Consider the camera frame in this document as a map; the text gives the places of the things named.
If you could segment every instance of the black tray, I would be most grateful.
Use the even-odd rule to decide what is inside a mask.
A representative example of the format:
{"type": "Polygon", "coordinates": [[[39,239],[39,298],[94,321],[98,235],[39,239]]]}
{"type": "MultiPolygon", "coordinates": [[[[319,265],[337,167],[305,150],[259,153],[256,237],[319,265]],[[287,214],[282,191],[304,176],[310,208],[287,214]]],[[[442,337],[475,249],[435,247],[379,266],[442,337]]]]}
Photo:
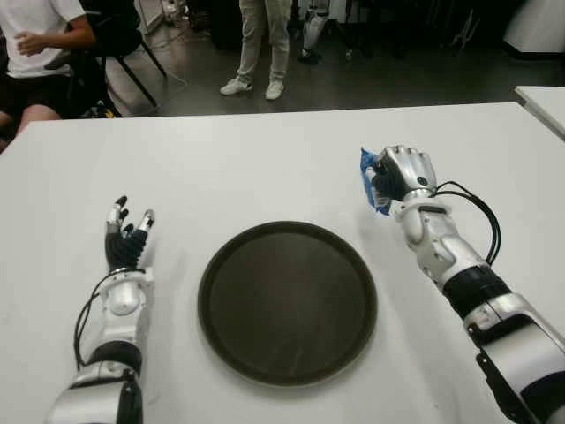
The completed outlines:
{"type": "Polygon", "coordinates": [[[265,223],[229,241],[202,277],[200,323],[231,367],[303,385],[354,360],[373,333],[377,299],[359,255],[321,227],[265,223]]]}

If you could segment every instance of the black shorts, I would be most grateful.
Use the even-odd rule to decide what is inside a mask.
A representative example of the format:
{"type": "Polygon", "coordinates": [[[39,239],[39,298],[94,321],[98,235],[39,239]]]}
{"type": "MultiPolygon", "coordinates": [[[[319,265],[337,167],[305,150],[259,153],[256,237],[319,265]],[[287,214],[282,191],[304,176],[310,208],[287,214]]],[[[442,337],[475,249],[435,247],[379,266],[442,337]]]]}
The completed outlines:
{"type": "Polygon", "coordinates": [[[0,111],[18,118],[28,106],[41,104],[65,117],[69,80],[64,75],[18,79],[4,74],[0,77],[0,111]]]}

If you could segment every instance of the blue object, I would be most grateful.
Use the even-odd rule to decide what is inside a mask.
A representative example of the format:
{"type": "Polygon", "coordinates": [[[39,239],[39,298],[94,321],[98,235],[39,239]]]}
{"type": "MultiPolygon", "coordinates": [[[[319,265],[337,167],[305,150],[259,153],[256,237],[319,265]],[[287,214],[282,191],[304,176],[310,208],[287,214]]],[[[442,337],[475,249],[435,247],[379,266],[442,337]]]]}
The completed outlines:
{"type": "Polygon", "coordinates": [[[381,212],[383,215],[389,216],[390,215],[390,201],[387,202],[386,205],[380,206],[377,204],[375,200],[376,197],[376,190],[373,187],[369,178],[365,175],[365,171],[370,166],[376,168],[377,166],[378,156],[374,153],[371,153],[364,148],[361,148],[361,177],[363,178],[363,186],[365,187],[365,194],[367,195],[367,200],[369,204],[375,208],[377,212],[381,212]]]}

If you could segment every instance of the robotic arm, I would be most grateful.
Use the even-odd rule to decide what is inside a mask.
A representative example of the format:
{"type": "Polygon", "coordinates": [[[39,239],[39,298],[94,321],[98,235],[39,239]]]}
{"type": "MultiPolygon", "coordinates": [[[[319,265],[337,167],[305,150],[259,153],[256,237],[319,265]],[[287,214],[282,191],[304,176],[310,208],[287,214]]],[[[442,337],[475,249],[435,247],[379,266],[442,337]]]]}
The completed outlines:
{"type": "Polygon", "coordinates": [[[459,235],[450,209],[435,197],[429,156],[386,148],[365,177],[378,205],[402,203],[396,221],[406,242],[462,318],[506,416],[523,424],[565,423],[565,339],[459,235]]]}
{"type": "Polygon", "coordinates": [[[149,209],[136,229],[131,224],[122,229],[128,215],[124,209],[126,201],[125,196],[118,199],[109,212],[105,245],[110,273],[85,305],[89,310],[92,300],[101,297],[102,329],[86,362],[81,358],[79,341],[75,340],[79,372],[56,400],[46,424],[143,421],[138,379],[153,277],[151,269],[137,269],[137,264],[154,223],[154,212],[149,209]]]}

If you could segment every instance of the white table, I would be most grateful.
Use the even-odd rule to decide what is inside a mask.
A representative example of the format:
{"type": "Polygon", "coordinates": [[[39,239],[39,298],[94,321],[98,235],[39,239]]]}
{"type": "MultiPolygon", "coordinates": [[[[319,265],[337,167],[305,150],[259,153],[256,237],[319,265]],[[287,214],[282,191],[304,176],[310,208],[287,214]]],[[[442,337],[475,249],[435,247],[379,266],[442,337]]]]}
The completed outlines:
{"type": "MultiPolygon", "coordinates": [[[[106,270],[104,219],[122,193],[132,219],[148,207],[157,214],[141,263],[153,263],[156,280],[146,423],[507,422],[459,318],[394,219],[367,206],[359,148],[400,143],[428,152],[440,180],[457,179],[491,205],[503,236],[495,270],[565,333],[565,145],[515,103],[37,123],[0,156],[3,422],[41,422],[73,376],[72,327],[106,270]],[[208,261],[240,231],[274,220],[342,236],[377,286],[365,354],[317,386],[248,382],[200,333],[208,261]]],[[[461,233],[486,252],[485,218],[450,203],[461,233]]]]}
{"type": "Polygon", "coordinates": [[[565,140],[565,87],[518,86],[525,109],[565,140]]]}

